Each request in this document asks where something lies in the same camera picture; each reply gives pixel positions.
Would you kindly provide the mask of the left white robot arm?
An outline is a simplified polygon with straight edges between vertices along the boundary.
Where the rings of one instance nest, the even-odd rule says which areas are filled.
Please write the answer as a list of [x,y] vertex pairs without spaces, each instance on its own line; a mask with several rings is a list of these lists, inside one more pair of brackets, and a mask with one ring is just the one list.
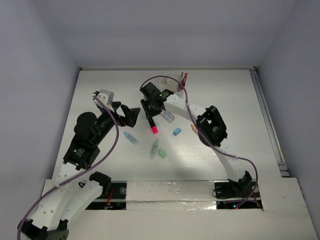
[[27,211],[17,226],[17,238],[29,240],[65,240],[69,227],[97,198],[111,195],[111,177],[101,172],[92,173],[84,182],[78,178],[93,170],[101,161],[99,144],[112,128],[116,139],[120,127],[136,125],[141,109],[128,108],[116,101],[109,105],[104,100],[94,101],[100,116],[84,112],[77,117],[74,136],[63,157],[54,186],[44,193]]

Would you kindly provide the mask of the blue pastel highlighter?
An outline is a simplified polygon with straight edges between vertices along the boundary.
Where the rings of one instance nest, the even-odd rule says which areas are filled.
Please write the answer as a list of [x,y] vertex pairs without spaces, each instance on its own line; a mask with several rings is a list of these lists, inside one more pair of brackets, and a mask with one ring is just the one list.
[[125,131],[124,136],[135,146],[139,144],[139,141],[131,133]]

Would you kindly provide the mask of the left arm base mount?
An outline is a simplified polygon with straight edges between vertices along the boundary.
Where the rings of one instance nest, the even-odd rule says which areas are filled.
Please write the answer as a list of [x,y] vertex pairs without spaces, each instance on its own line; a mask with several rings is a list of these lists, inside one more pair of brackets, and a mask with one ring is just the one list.
[[112,182],[109,196],[100,196],[86,210],[126,210],[127,182]]

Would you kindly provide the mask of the green marker cap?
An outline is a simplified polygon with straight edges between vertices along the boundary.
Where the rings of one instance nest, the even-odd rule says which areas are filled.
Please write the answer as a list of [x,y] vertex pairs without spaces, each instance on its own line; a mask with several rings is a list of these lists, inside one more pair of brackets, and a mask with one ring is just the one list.
[[161,156],[163,159],[167,157],[167,153],[162,149],[158,151],[158,155]]

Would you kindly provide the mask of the orange pastel highlighter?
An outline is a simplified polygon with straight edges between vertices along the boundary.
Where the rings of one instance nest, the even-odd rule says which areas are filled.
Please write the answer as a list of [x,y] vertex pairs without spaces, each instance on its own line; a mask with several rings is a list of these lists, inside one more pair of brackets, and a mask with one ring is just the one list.
[[193,132],[195,132],[196,134],[198,134],[198,130],[197,130],[197,128],[196,128],[196,126],[195,125],[191,125],[191,129],[192,129],[192,131]]

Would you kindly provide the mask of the clear spray bottle blue cap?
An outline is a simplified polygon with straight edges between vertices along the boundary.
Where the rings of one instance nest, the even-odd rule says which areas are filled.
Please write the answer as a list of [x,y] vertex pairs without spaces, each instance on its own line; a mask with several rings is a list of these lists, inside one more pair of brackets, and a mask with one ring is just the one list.
[[161,115],[169,122],[173,122],[175,120],[175,116],[168,111],[162,111]]

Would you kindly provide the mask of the white round desk organizer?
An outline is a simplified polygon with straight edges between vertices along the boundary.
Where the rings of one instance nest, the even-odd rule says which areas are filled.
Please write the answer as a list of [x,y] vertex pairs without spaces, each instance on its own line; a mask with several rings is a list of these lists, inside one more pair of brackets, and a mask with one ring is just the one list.
[[159,90],[162,92],[165,89],[168,89],[172,91],[174,94],[179,96],[180,98],[184,99],[185,98],[185,92],[184,90],[180,90],[180,85],[175,81],[172,80],[171,78],[167,77],[161,77],[158,81],[158,86]]

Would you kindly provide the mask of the pink black highlighter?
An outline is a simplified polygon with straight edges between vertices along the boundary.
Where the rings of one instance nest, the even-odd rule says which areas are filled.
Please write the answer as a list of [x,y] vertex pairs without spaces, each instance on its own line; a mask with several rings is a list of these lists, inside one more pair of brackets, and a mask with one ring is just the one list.
[[149,118],[148,119],[148,122],[149,122],[149,125],[150,125],[150,128],[152,130],[152,133],[153,134],[157,134],[159,131],[158,131],[158,128],[154,122],[154,120],[152,118]]

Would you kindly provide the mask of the red pen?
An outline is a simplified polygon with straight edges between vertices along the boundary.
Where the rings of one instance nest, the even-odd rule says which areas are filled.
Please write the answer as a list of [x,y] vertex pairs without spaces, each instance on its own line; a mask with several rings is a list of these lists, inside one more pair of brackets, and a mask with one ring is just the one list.
[[187,77],[188,77],[188,73],[186,72],[180,82],[183,87],[186,85]]

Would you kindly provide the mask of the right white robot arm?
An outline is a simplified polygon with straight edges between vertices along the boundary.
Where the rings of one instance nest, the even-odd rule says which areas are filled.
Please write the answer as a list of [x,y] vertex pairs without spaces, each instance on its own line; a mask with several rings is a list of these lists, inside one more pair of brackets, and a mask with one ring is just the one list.
[[191,121],[197,129],[200,141],[215,152],[223,165],[232,197],[243,198],[247,195],[252,177],[242,167],[240,158],[228,153],[227,145],[223,145],[223,141],[228,137],[227,127],[215,106],[204,108],[188,103],[169,89],[160,91],[151,82],[139,90],[143,94],[141,104],[148,117],[152,118],[167,111]]

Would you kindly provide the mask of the blue marker cap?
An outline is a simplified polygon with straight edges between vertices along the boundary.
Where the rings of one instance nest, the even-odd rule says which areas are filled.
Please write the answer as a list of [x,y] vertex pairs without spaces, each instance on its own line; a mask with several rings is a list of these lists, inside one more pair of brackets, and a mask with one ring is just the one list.
[[174,131],[173,131],[173,135],[174,136],[177,136],[178,134],[180,134],[181,133],[181,128],[180,127],[178,127],[177,129],[175,129]]

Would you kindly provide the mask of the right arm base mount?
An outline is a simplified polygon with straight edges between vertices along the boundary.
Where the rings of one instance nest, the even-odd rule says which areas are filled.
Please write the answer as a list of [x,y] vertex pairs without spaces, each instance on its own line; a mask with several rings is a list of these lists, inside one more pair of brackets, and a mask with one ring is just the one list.
[[255,189],[255,181],[249,184],[244,193],[236,193],[230,182],[215,182],[212,191],[213,197],[216,199],[216,208],[218,210],[236,210],[237,205],[241,203],[247,196],[250,198],[244,202],[239,209],[263,209],[259,187]]

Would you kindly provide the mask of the green pastel highlighter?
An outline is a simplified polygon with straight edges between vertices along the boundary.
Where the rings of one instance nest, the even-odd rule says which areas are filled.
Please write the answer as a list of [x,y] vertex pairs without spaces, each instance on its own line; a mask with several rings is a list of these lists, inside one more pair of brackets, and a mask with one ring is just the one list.
[[155,158],[155,155],[157,153],[157,150],[158,150],[158,146],[159,146],[159,140],[157,139],[153,145],[152,145],[152,148],[150,150],[150,153],[149,153],[149,159],[150,160],[153,160]]

